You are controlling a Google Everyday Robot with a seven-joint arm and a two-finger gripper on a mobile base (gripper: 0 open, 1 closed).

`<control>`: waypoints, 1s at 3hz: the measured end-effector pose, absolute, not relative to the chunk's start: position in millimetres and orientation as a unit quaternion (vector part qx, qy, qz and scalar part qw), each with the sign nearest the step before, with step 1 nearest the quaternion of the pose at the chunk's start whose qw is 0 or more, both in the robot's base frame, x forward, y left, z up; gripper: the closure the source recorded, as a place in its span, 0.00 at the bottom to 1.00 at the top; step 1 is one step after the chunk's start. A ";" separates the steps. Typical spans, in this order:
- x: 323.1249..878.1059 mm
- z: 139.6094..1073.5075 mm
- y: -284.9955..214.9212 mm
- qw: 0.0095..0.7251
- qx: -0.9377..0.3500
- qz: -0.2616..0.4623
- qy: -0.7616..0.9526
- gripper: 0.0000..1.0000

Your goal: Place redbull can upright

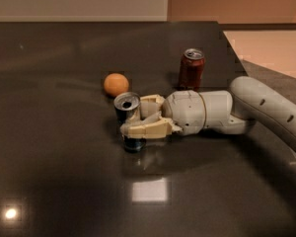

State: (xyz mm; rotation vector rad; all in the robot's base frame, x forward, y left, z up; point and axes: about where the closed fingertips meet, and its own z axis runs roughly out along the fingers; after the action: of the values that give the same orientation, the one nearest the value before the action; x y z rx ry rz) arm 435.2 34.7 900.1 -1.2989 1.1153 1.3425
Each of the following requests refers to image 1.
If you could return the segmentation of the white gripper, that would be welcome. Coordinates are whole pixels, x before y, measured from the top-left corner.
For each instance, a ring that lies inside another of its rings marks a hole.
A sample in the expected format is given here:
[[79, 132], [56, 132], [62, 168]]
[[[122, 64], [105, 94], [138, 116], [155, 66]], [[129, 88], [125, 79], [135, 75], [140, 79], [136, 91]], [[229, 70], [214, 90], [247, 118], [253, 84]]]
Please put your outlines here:
[[158, 94], [143, 96], [140, 98], [141, 117], [146, 119], [156, 114], [162, 106], [164, 118], [149, 123], [123, 124], [121, 134], [134, 139], [159, 139], [173, 133], [198, 134], [203, 129], [205, 106], [198, 93], [176, 91], [166, 100]]

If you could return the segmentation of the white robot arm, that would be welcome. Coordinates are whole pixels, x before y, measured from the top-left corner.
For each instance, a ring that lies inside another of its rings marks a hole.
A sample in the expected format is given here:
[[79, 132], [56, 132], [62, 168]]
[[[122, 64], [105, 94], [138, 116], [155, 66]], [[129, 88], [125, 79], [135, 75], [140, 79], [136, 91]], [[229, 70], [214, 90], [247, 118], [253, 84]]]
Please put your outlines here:
[[252, 77], [234, 79], [228, 90], [176, 91], [166, 98], [126, 92], [113, 104], [129, 151], [174, 133], [187, 136], [209, 129], [243, 134], [260, 122], [296, 153], [296, 105]]

